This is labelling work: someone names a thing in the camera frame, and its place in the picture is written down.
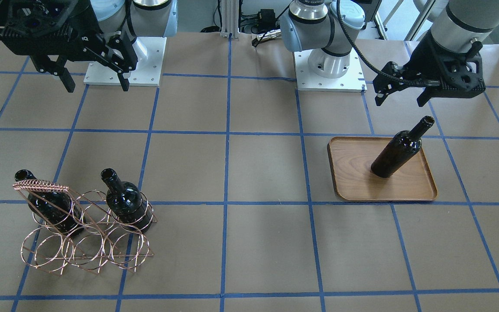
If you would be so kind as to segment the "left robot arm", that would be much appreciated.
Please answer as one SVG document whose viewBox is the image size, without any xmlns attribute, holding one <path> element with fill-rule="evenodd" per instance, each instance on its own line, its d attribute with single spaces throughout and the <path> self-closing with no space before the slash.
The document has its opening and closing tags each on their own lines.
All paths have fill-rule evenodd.
<svg viewBox="0 0 499 312">
<path fill-rule="evenodd" d="M 450 0 L 414 49 L 408 63 L 388 62 L 378 69 L 364 57 L 355 40 L 366 24 L 364 10 L 352 0 L 294 0 L 281 16 L 285 47 L 311 51 L 315 75 L 345 75 L 351 51 L 376 73 L 376 105 L 407 88 L 422 88 L 418 106 L 432 98 L 473 98 L 483 93 L 483 40 L 499 25 L 499 0 Z"/>
</svg>

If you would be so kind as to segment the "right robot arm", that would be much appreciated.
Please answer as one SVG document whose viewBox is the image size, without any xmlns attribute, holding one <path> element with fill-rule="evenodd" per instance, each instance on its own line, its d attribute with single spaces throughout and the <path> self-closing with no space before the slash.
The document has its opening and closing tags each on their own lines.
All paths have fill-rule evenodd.
<svg viewBox="0 0 499 312">
<path fill-rule="evenodd" d="M 67 62 L 88 62 L 84 82 L 158 87 L 166 39 L 178 31 L 175 0 L 12 0 L 0 40 L 72 93 Z"/>
</svg>

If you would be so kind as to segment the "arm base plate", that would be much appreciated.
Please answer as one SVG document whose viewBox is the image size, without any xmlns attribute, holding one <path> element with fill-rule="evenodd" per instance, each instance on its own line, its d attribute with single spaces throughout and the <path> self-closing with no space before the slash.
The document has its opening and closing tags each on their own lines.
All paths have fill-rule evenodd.
<svg viewBox="0 0 499 312">
<path fill-rule="evenodd" d="M 137 37 L 133 49 L 138 57 L 136 69 L 130 71 L 130 86 L 158 87 L 167 38 Z M 117 73 L 97 63 L 91 62 L 84 77 L 86 85 L 121 86 Z"/>
<path fill-rule="evenodd" d="M 294 50 L 297 85 L 301 91 L 366 91 L 359 57 L 351 46 L 342 49 Z"/>
</svg>

